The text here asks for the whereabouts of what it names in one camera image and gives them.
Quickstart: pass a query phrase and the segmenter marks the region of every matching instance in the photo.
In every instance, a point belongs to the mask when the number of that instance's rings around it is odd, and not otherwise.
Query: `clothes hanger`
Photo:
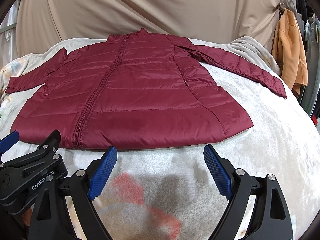
[[[289,4],[288,0],[279,0],[279,4],[277,6],[277,9],[279,9],[279,14],[281,17],[284,14],[285,9],[290,10],[288,4]]]

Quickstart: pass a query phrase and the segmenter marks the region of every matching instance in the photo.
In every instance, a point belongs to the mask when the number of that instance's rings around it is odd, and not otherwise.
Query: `metal bolt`
[[[47,177],[45,178],[45,180],[46,180],[46,181],[51,181],[51,180],[53,180],[52,175],[47,176]]]
[[[81,176],[83,176],[84,175],[84,170],[79,170],[79,171],[77,171],[76,172],[76,175],[78,176],[78,177],[81,177]]]
[[[243,169],[237,169],[236,170],[236,173],[240,176],[243,176],[244,175],[244,170]]]
[[[275,179],[276,179],[276,176],[273,175],[273,174],[269,174],[269,175],[268,175],[268,178],[271,179],[271,180],[275,180]]]

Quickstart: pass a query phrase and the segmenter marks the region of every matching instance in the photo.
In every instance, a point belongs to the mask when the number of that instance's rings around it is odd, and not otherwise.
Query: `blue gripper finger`
[[[233,197],[233,193],[231,189],[231,179],[226,170],[208,145],[204,148],[203,156],[220,195],[225,196],[227,200],[230,200]]]
[[[114,147],[108,151],[106,157],[102,160],[96,172],[93,174],[90,180],[90,189],[88,197],[94,200],[95,197],[100,196],[102,190],[109,179],[110,173],[117,161],[117,150]]]
[[[13,131],[12,133],[4,137],[2,140],[0,140],[0,153],[5,153],[18,141],[19,133],[17,131]]]

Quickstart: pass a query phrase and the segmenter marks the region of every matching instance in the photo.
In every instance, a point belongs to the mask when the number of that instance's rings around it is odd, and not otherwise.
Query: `black metal bracket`
[[[22,214],[35,203],[46,176],[61,178],[68,174],[61,156],[56,154],[59,143],[60,133],[55,130],[35,152],[1,164],[0,204],[9,214]]]
[[[65,201],[65,196],[71,196],[87,239],[112,240],[92,200],[101,194],[116,160],[117,151],[110,146],[86,170],[78,170],[71,177],[62,179],[47,176],[33,209],[29,239],[78,239]]]
[[[75,240],[79,238],[65,200],[65,196],[71,196],[86,238],[112,240],[92,201],[101,194],[116,163],[116,149],[110,146],[86,170],[78,170],[65,178],[67,170],[61,156],[56,154],[59,142],[60,133],[55,130],[37,151],[2,165],[0,204],[10,214],[20,214],[35,202],[30,240]],[[212,145],[204,148],[204,160],[220,194],[229,200],[209,240],[235,238],[250,195],[256,195],[255,206],[246,234],[241,239],[293,239],[288,207],[273,174],[260,178],[250,176],[243,169],[235,169],[228,159],[217,154]]]
[[[212,145],[204,148],[204,159],[220,194],[234,193],[209,240],[236,237],[250,195],[256,195],[255,205],[246,234],[241,239],[293,239],[289,210],[276,176],[268,174],[265,178],[254,177],[243,169],[235,169],[230,166],[229,160],[219,157]],[[228,179],[233,180],[230,186],[226,186]]]

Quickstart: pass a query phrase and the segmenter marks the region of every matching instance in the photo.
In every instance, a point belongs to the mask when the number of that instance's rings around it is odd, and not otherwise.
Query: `jacket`
[[[300,87],[308,85],[308,68],[296,17],[288,9],[277,24],[272,55],[280,67],[280,77],[298,98]]]
[[[44,83],[11,130],[30,143],[58,129],[65,148],[142,149],[220,142],[252,127],[199,61],[286,97],[278,78],[231,52],[141,29],[68,55],[62,48],[41,67],[11,77],[7,93]]]

